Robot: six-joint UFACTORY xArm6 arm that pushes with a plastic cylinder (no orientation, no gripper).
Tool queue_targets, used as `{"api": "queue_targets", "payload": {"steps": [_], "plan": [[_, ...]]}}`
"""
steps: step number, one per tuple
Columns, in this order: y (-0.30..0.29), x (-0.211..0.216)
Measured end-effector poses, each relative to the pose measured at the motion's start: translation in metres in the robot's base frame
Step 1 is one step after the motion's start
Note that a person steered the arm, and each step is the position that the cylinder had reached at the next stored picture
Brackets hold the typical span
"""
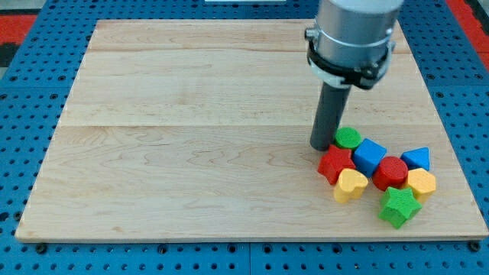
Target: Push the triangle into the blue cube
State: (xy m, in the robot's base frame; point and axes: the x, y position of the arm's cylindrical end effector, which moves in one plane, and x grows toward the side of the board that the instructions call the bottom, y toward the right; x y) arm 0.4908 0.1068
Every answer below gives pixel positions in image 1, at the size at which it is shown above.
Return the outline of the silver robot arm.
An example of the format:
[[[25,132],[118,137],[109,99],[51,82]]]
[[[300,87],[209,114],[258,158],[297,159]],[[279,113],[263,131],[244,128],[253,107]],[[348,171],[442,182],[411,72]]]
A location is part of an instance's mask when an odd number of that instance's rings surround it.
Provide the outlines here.
[[[325,84],[371,89],[386,74],[403,0],[321,0],[305,30],[307,61]]]

